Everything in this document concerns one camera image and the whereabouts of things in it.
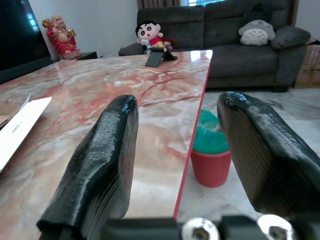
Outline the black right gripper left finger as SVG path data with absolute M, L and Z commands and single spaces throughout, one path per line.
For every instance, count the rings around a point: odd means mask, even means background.
M 139 126 L 133 95 L 114 98 L 75 149 L 37 222 L 42 239 L 100 239 L 129 208 Z

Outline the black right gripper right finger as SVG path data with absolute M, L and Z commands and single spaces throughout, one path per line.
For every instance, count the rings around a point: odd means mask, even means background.
M 253 208 L 288 217 L 320 210 L 320 159 L 266 102 L 226 91 L 217 116 Z

